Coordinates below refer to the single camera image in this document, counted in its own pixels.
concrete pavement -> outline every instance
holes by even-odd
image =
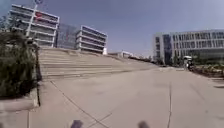
[[[150,128],[223,128],[224,90],[217,85],[173,68],[54,80],[41,86],[40,108],[0,119],[29,128],[69,128],[73,120],[83,128],[137,128],[142,121]]]

bush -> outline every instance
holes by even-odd
[[[33,87],[35,59],[22,35],[0,33],[0,98],[15,98]]]

building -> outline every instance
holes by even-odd
[[[116,56],[116,57],[121,57],[121,58],[134,57],[134,54],[133,54],[133,53],[126,52],[126,51],[121,51],[121,52],[111,52],[111,53],[108,53],[108,55]]]
[[[204,30],[155,34],[153,59],[171,64],[174,57],[224,58],[224,30]]]
[[[34,38],[39,45],[52,46],[55,43],[56,31],[58,29],[59,17],[21,5],[12,5],[9,12],[9,22],[21,20],[21,24],[15,29],[25,31],[26,35]]]
[[[78,29],[76,27],[59,24],[55,47],[75,49],[77,31]]]
[[[76,36],[76,50],[103,54],[107,35],[87,26],[81,26]]]

concrete steps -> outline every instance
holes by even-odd
[[[57,48],[41,48],[39,63],[44,80],[92,77],[150,68],[146,63]]]

blue sky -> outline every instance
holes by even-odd
[[[34,6],[33,0],[0,0],[0,16],[12,3]],[[154,33],[224,28],[223,5],[223,0],[44,0],[39,10],[107,33],[110,52],[149,55]]]

